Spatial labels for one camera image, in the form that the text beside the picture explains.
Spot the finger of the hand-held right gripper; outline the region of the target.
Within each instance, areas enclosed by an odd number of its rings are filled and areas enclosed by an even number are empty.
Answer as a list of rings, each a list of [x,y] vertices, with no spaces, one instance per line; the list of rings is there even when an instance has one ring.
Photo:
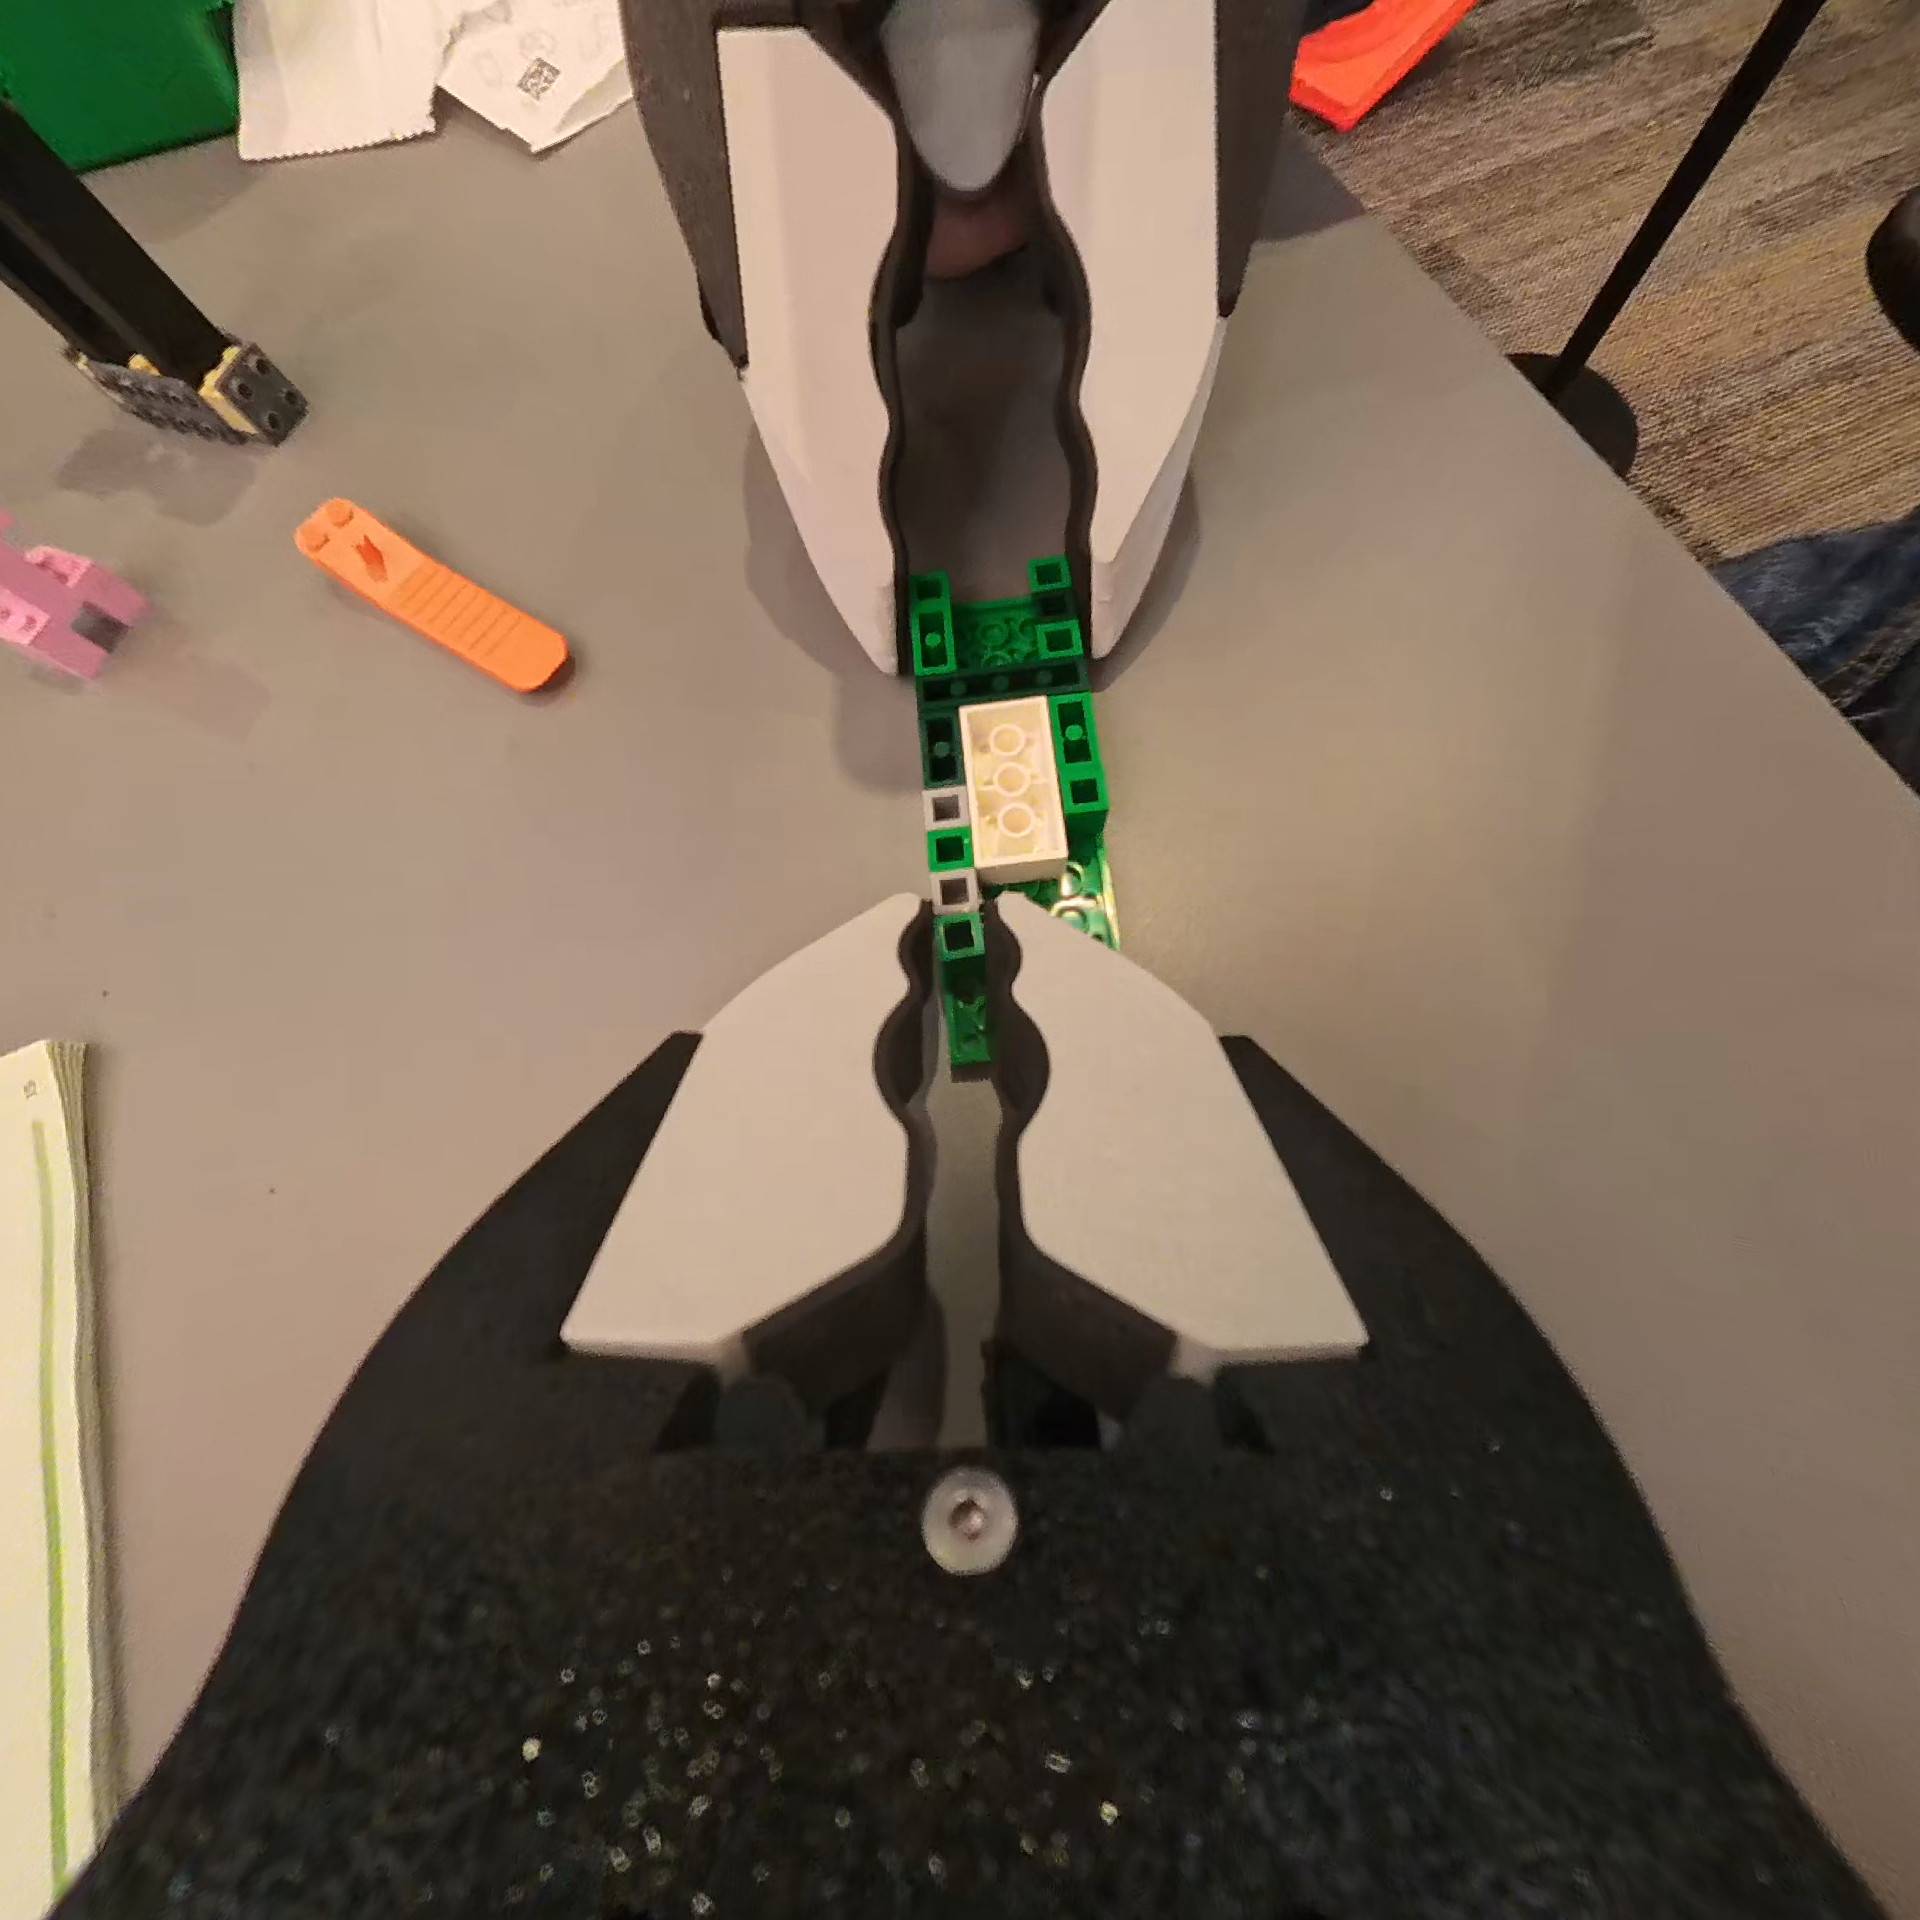
[[[871,317],[900,224],[890,114],[802,26],[719,32],[746,366],[762,447],[807,561],[878,669],[898,669],[881,505],[893,415]]]
[[[1215,58],[1213,11],[1100,11],[1050,82],[1050,198],[1087,299],[1095,659],[1160,561],[1226,336]]]

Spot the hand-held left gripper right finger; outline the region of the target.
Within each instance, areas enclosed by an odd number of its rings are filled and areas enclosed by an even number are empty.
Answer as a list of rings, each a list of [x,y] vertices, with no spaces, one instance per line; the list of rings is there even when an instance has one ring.
[[[1369,1333],[1210,1020],[996,904],[996,1331],[1098,1413],[1156,1379],[1346,1359]]]

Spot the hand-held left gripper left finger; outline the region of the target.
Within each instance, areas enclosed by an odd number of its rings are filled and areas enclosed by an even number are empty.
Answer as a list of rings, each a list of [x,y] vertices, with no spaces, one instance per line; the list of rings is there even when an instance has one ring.
[[[884,1379],[923,1316],[931,909],[892,893],[707,1020],[570,1307],[563,1343],[785,1381]]]

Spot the green brick build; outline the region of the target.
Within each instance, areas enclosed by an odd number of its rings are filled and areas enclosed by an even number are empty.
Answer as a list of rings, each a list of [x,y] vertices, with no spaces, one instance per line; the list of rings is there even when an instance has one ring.
[[[1109,786],[1072,583],[1062,553],[1029,560],[1011,595],[960,600],[945,572],[906,583],[931,957],[957,1079],[996,1062],[992,901],[1027,899],[1119,946]]]

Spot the orange plastic part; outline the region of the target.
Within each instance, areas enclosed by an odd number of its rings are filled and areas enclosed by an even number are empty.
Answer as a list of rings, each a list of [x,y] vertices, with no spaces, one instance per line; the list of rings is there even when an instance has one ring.
[[[1291,106],[1352,132],[1474,10],[1475,1],[1308,1]]]

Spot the white plastic bag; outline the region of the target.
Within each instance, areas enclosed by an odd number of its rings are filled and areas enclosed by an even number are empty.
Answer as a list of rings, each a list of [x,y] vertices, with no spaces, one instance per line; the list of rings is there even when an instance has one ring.
[[[328,155],[434,132],[460,1],[236,1],[237,153]]]

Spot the orange brick separator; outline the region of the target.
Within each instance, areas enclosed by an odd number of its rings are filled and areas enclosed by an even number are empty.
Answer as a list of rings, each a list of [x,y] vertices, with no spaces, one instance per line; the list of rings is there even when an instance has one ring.
[[[540,693],[571,663],[552,626],[418,548],[348,497],[300,519],[298,552],[430,645],[514,693]]]

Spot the black stand pole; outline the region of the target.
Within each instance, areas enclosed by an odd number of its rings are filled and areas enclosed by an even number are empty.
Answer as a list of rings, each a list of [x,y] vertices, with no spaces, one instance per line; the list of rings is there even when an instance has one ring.
[[[1615,478],[1628,478],[1633,468],[1640,446],[1637,415],[1619,385],[1594,368],[1594,353],[1822,10],[1822,1],[1774,6],[1562,346],[1556,352],[1523,350],[1507,357]]]

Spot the plain green box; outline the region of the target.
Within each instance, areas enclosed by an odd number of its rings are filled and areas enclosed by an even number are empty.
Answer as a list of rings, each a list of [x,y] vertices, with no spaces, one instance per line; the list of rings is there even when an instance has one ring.
[[[227,1],[5,1],[2,93],[77,173],[237,125]]]

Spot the long black brick build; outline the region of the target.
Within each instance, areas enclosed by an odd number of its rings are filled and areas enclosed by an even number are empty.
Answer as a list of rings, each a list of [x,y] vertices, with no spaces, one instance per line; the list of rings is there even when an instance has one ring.
[[[2,279],[133,419],[275,447],[308,415],[263,350],[208,319],[11,103],[2,106]]]

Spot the black round object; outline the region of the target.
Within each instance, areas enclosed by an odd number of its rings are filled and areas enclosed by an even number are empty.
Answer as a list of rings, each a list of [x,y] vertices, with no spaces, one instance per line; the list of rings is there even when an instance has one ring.
[[[1864,269],[1885,324],[1911,352],[1920,350],[1920,190],[1896,199],[1872,231]]]

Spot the instruction booklet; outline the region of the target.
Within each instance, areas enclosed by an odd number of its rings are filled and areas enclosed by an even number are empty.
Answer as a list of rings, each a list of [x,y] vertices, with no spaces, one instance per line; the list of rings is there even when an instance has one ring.
[[[2,1913],[46,1916],[122,1798],[85,1045],[2,1059]]]

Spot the person's leg in jeans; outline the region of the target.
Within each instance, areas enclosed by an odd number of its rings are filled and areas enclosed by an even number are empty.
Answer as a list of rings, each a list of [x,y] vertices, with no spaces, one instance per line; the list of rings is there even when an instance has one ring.
[[[1775,539],[1716,583],[1910,788],[1918,786],[1918,511]]]

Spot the pink brick build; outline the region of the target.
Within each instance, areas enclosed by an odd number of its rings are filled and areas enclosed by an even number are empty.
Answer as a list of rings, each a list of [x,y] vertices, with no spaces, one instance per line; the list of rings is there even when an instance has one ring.
[[[20,546],[2,510],[2,644],[35,668],[91,683],[150,602],[100,561],[49,543]]]

